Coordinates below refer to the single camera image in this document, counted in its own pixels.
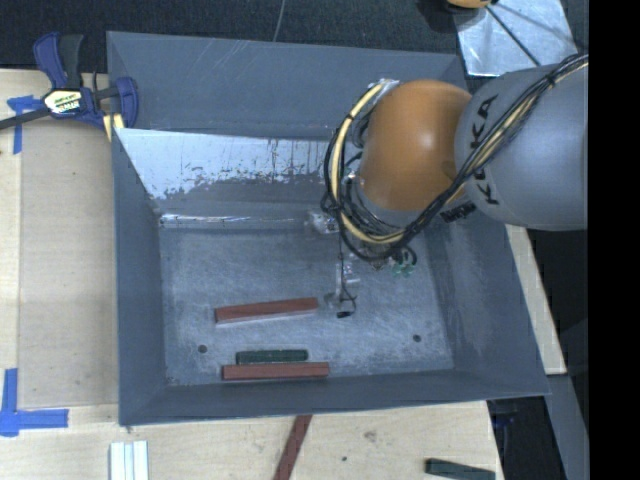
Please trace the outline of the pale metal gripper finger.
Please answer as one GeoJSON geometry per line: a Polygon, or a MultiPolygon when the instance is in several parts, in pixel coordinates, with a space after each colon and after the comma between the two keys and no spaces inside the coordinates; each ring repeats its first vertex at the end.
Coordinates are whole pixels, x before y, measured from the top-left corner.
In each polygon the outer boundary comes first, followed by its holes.
{"type": "Polygon", "coordinates": [[[305,230],[314,236],[338,235],[340,226],[337,220],[321,210],[308,210],[305,217],[305,230]]]}
{"type": "Polygon", "coordinates": [[[337,262],[335,286],[324,296],[332,309],[355,309],[361,279],[351,262],[337,262]]]}

